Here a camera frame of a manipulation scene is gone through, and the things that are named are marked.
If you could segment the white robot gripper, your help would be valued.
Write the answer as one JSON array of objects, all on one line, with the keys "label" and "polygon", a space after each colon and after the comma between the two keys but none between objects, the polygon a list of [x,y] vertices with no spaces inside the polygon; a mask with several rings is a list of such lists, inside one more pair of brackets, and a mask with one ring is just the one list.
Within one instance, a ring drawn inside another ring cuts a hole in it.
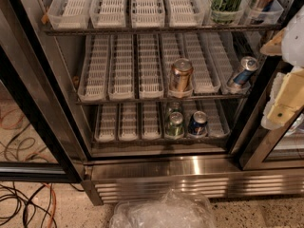
[{"label": "white robot gripper", "polygon": [[272,84],[261,125],[268,130],[284,126],[304,106],[304,6],[259,50],[266,56],[281,56],[294,68],[278,72]]}]

